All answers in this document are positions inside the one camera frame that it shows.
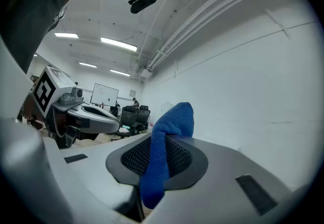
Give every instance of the blue cloth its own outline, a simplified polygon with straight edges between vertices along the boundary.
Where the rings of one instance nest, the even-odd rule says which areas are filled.
[[[164,195],[163,183],[170,178],[167,163],[166,135],[192,137],[193,109],[179,103],[166,112],[154,125],[151,136],[150,161],[140,179],[140,196],[147,208],[153,209]]]

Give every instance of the dark sleeve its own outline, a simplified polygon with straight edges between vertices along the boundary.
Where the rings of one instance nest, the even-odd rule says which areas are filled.
[[[6,12],[0,33],[26,73],[42,39],[67,0],[16,0]]]

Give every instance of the black chair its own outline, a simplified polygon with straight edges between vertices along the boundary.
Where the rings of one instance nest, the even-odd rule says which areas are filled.
[[[118,112],[119,112],[119,109],[118,109],[117,106],[110,106],[110,113],[111,113],[113,116],[117,117]]]
[[[148,110],[148,106],[141,105],[140,109],[138,109],[138,114],[136,117],[136,122],[138,123],[136,126],[137,134],[140,133],[140,131],[144,131],[148,128],[148,117],[150,116],[151,111]]]
[[[121,112],[120,118],[120,126],[123,125],[130,127],[129,132],[119,132],[116,131],[114,134],[120,136],[121,139],[129,136],[133,136],[135,134],[136,128],[136,117],[137,117],[137,109],[133,106],[125,106]]]

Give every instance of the black mesh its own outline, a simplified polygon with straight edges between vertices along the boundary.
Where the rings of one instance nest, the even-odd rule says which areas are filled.
[[[134,173],[142,176],[150,160],[151,137],[121,156],[121,163]]]
[[[166,149],[170,177],[174,177],[191,165],[192,154],[171,139],[166,139]]]
[[[148,117],[150,116],[151,111],[148,110],[138,110],[138,114],[136,116],[136,121],[145,124],[147,123]]]
[[[120,122],[122,125],[133,126],[136,122],[136,109],[133,106],[125,106],[122,109]]]
[[[129,170],[142,176],[150,160],[150,146],[151,138],[148,138],[146,141],[125,152],[121,156],[121,163]],[[192,154],[168,138],[166,138],[166,150],[170,177],[174,177],[191,165]]]

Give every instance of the fluorescent light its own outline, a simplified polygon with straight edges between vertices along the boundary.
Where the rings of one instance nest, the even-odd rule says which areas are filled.
[[[55,35],[56,35],[56,37],[68,37],[68,38],[77,38],[78,39],[78,35],[75,33],[56,32]]]
[[[117,73],[117,74],[121,74],[121,75],[124,75],[124,76],[130,76],[129,74],[126,74],[126,73],[122,73],[122,72],[119,72],[119,71],[116,71],[116,70],[110,70],[111,72],[114,72],[114,73]]]
[[[131,50],[133,52],[137,51],[137,47],[133,46],[133,45],[129,45],[120,41],[116,41],[116,40],[111,40],[111,39],[106,39],[106,38],[101,38],[101,41],[104,43],[108,43],[108,44],[112,44],[112,45],[116,45],[128,50]]]
[[[82,63],[82,62],[79,62],[79,64],[84,65],[84,66],[88,66],[88,67],[92,67],[92,68],[96,68],[97,67],[95,65],[90,65],[90,64],[86,64],[86,63]]]

